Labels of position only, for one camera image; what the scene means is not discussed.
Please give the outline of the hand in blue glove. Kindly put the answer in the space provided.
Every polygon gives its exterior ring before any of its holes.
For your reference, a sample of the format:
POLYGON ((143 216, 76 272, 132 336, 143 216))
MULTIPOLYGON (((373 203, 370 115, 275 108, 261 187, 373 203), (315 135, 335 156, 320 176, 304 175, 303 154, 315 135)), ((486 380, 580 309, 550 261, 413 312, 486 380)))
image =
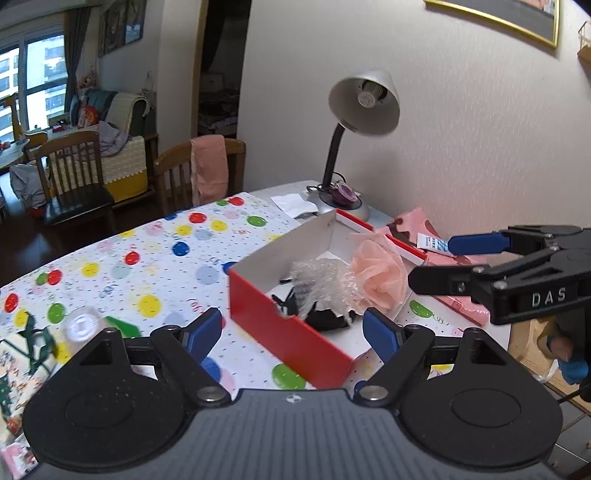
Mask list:
POLYGON ((589 374, 589 365, 584 358, 577 356, 572 341, 563 336, 549 336, 546 345, 558 359, 559 369, 564 380, 570 384, 580 384, 589 374))

